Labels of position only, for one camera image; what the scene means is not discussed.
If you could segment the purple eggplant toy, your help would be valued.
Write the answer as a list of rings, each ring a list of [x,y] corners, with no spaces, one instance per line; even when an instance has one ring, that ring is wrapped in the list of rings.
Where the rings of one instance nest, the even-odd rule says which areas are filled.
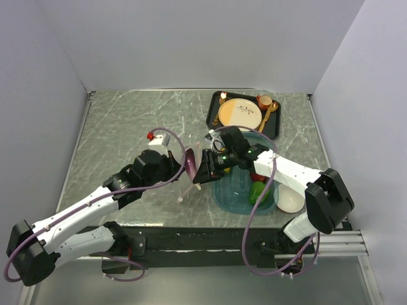
[[[193,182],[193,179],[195,178],[196,174],[197,174],[197,166],[195,163],[195,153],[194,150],[192,148],[187,148],[187,150],[185,150],[185,171],[188,175],[188,177],[190,178],[190,180],[192,181],[193,185],[199,190],[202,190],[202,187],[200,186],[199,183],[195,183]]]

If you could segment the clear zip top bag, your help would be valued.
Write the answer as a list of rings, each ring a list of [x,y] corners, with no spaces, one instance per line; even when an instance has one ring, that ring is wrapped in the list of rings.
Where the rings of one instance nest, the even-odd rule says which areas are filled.
[[[195,142],[193,144],[190,143],[189,145],[184,144],[184,151],[187,150],[187,148],[192,148],[194,150],[195,163],[196,163],[197,170],[198,170],[198,166],[202,159],[202,157],[200,156],[202,145],[199,142]],[[183,157],[183,151],[181,150],[179,144],[173,137],[171,137],[171,139],[170,139],[168,149],[172,152],[173,156],[175,157],[175,160],[179,164],[181,164],[182,157]],[[188,175],[185,171],[185,167],[184,167],[184,172],[179,176],[179,178],[177,180],[177,185],[178,185],[178,189],[179,189],[179,195],[177,197],[178,203],[181,203],[183,200],[185,200],[188,197],[188,193],[190,191],[194,192],[194,190],[198,190],[193,185],[190,178],[188,177]]]

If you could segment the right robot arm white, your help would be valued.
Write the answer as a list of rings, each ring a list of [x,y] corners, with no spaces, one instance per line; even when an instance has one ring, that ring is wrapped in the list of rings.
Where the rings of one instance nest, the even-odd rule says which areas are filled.
[[[225,168],[238,166],[298,193],[307,210],[282,228],[278,244],[283,252],[293,253],[302,240],[315,233],[332,233],[353,211],[354,201],[336,170],[328,168],[321,172],[279,156],[262,144],[251,145],[237,126],[224,126],[218,132],[226,150],[204,149],[193,182],[220,180]]]

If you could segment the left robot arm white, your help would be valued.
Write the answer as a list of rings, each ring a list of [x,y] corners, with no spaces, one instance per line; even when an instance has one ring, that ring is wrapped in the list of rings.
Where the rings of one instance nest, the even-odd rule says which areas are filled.
[[[33,225],[25,220],[14,225],[6,251],[5,280],[13,281],[8,273],[10,266],[18,273],[15,281],[29,287],[78,257],[129,254],[132,247],[117,222],[87,232],[83,229],[91,221],[138,200],[144,191],[177,180],[183,171],[184,161],[176,161],[171,152],[160,154],[147,149],[73,206]]]

